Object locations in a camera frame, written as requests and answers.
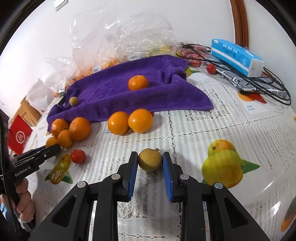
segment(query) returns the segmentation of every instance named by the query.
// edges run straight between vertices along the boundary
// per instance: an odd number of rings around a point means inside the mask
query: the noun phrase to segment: printed tablecloth
[[[214,104],[209,112],[175,110],[157,112],[152,128],[144,134],[116,136],[108,131],[107,122],[92,124],[90,136],[74,142],[73,149],[84,150],[88,159],[83,165],[71,164],[73,184],[57,185],[45,181],[58,158],[51,158],[40,170],[28,177],[29,190],[36,205],[39,224],[66,193],[79,181],[102,181],[127,163],[132,151],[145,148],[168,151],[173,163],[184,173],[203,180],[201,167],[208,157],[208,147],[217,139],[233,143],[240,157],[260,167],[245,173],[229,190],[244,205],[271,240],[280,240],[294,220],[296,212],[296,123],[293,110],[263,96],[266,104],[239,95],[225,79],[195,73],[187,81],[204,91]],[[50,107],[58,103],[54,100]],[[43,146],[48,111],[42,116],[29,138],[25,151]],[[181,232],[181,204],[169,203],[165,194],[162,170],[145,172],[138,168],[134,195],[129,203],[118,203],[120,240],[177,241]],[[207,240],[210,240],[206,221]]]

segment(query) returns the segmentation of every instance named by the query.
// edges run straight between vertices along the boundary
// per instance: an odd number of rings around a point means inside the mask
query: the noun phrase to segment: blue tissue package
[[[264,61],[249,50],[224,39],[212,39],[212,55],[227,62],[247,77],[260,77]]]

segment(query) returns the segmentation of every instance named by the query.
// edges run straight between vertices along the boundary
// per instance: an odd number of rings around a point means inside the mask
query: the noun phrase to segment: finger
[[[31,201],[25,210],[20,214],[20,219],[21,221],[28,223],[30,221],[32,221],[32,219],[34,218],[34,213],[35,213],[35,207],[34,207],[34,203],[33,201]]]
[[[26,191],[28,191],[28,183],[28,180],[24,178],[22,182],[15,188],[15,191],[17,193],[25,193]]]
[[[20,201],[17,205],[17,211],[19,213],[23,212],[24,209],[28,206],[30,201],[31,201],[31,193],[29,193],[29,191],[26,191],[20,197]]]
[[[30,200],[29,204],[26,206],[26,208],[20,214],[20,219],[23,222],[29,222],[27,220],[29,219],[29,217],[33,211],[35,211],[34,203],[32,200]]]
[[[8,202],[7,196],[3,194],[2,195],[2,200],[3,200],[3,203],[4,203],[5,207],[10,211],[10,207],[9,207],[9,202]],[[10,201],[11,201],[11,206],[14,209],[15,208],[15,203],[12,200],[10,200]]]

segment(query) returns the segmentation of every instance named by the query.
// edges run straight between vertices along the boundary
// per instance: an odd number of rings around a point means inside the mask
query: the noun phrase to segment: printed leaf
[[[244,174],[247,172],[254,171],[260,167],[259,165],[246,160],[242,160],[242,163],[243,163]]]
[[[70,173],[67,171],[65,176],[63,177],[63,182],[69,183],[69,184],[73,184],[73,180],[70,176]]]
[[[50,173],[46,176],[45,181],[49,180]]]
[[[208,184],[208,183],[205,181],[205,179],[202,180],[202,183],[203,183],[203,184]]]
[[[190,69],[190,71],[191,71],[191,74],[194,74],[194,73],[201,73],[200,71],[198,71],[198,70],[193,70],[193,69]]]

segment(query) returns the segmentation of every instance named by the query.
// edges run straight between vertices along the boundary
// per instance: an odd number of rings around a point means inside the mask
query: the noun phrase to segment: purple towel
[[[87,76],[69,87],[64,105],[55,105],[51,109],[47,117],[49,127],[57,118],[71,122],[82,116],[90,122],[100,122],[108,120],[116,111],[131,114],[139,108],[151,112],[211,110],[213,104],[206,94],[186,82],[187,64],[187,61],[170,55],[154,56]],[[130,91],[128,81],[135,75],[145,76],[149,87]],[[73,96],[79,100],[75,107],[69,104]]]

